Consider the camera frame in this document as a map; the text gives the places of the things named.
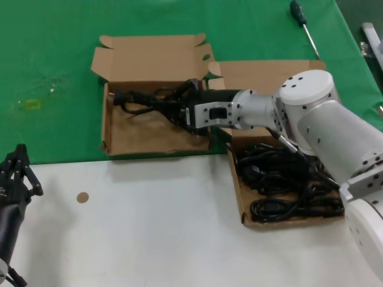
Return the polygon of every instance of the silver arm segment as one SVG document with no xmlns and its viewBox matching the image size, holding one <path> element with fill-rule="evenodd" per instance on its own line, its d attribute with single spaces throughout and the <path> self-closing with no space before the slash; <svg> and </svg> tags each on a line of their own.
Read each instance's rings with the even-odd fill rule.
<svg viewBox="0 0 383 287">
<path fill-rule="evenodd" d="M 220 104 L 235 118 L 205 126 L 268 127 L 321 160 L 341 184 L 346 220 L 358 247 L 383 280 L 383 134 L 339 103 L 332 76 L 306 71 L 290 77 L 272 96 L 243 90 Z M 200 111 L 204 105 L 197 105 Z"/>
</svg>

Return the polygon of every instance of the coiled black cable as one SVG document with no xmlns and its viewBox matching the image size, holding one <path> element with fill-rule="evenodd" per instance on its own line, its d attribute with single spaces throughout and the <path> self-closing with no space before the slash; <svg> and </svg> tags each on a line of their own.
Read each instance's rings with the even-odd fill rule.
<svg viewBox="0 0 383 287">
<path fill-rule="evenodd" d="M 283 221 L 292 216 L 330 217 L 344 212 L 340 198 L 329 196 L 338 185 L 321 165 L 287 148 L 256 144 L 238 157 L 236 170 L 245 184 L 266 196 L 252 202 L 253 221 Z M 296 193 L 297 200 L 275 197 L 287 193 Z"/>
</svg>

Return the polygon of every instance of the cardboard box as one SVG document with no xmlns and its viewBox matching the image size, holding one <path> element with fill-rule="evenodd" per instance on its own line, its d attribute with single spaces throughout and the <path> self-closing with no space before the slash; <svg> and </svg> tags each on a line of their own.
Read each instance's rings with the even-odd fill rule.
<svg viewBox="0 0 383 287">
<path fill-rule="evenodd" d="M 325 69 L 320 61 L 308 60 L 279 60 L 279 61 L 246 61 L 246 62 L 212 62 L 209 71 L 222 78 L 209 80 L 209 88 L 213 89 L 253 89 L 258 94 L 269 94 L 276 92 L 283 82 L 292 75 L 310 69 Z M 244 148 L 256 143 L 264 143 L 280 146 L 270 133 L 262 127 L 252 130 L 223 129 L 232 136 L 232 148 L 234 151 L 243 151 Z M 315 222 L 332 221 L 334 218 L 292 218 L 288 221 L 258 223 L 251 221 L 250 204 L 263 198 L 257 191 L 251 190 L 237 176 L 234 160 L 229 152 L 229 161 L 238 202 L 241 222 L 247 227 L 286 227 L 289 225 L 313 224 Z M 283 199 L 296 199 L 296 195 L 287 194 L 281 196 Z"/>
<path fill-rule="evenodd" d="M 101 36 L 92 71 L 108 82 L 104 87 L 102 148 L 108 155 L 208 151 L 209 139 L 189 134 L 159 112 L 132 117 L 113 106 L 117 90 L 152 93 L 192 78 L 202 80 L 214 61 L 205 35 Z M 140 106 L 130 104 L 130 109 Z"/>
</svg>

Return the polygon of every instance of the white tabletop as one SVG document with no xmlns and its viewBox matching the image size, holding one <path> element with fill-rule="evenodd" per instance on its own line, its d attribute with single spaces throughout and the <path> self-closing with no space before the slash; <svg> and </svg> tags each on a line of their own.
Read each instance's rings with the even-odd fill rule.
<svg viewBox="0 0 383 287">
<path fill-rule="evenodd" d="M 245 228 L 223 155 L 33 169 L 11 262 L 28 286 L 383 286 L 343 220 Z"/>
</svg>

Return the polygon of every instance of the cardboard box flap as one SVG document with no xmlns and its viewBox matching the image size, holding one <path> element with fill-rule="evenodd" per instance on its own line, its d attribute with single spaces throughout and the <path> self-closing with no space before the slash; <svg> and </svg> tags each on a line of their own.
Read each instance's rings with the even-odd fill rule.
<svg viewBox="0 0 383 287">
<path fill-rule="evenodd" d="M 205 36 L 101 36 L 92 71 L 110 82 L 202 79 L 214 61 Z"/>
<path fill-rule="evenodd" d="M 290 76 L 306 70 L 325 68 L 325 64 L 318 60 L 229 61 L 209 64 L 210 73 L 225 78 L 259 77 L 264 74 Z"/>
<path fill-rule="evenodd" d="M 153 45 L 161 45 L 170 49 L 177 47 L 196 47 L 206 41 L 204 33 L 197 35 L 174 35 L 174 36 L 132 36 L 132 37 L 111 37 L 102 35 L 102 45 L 116 49 L 129 48 L 141 49 L 142 47 L 155 48 Z"/>
<path fill-rule="evenodd" d="M 258 94 L 270 95 L 292 75 L 312 69 L 326 69 L 325 64 L 318 60 L 211 62 L 208 67 L 210 73 L 222 77 L 209 80 L 209 89 L 246 90 L 251 88 Z M 261 141 L 267 141 L 270 136 L 263 127 L 255 127 L 252 130 L 222 130 L 232 135 L 233 141 L 237 138 L 249 137 L 258 137 Z"/>
</svg>

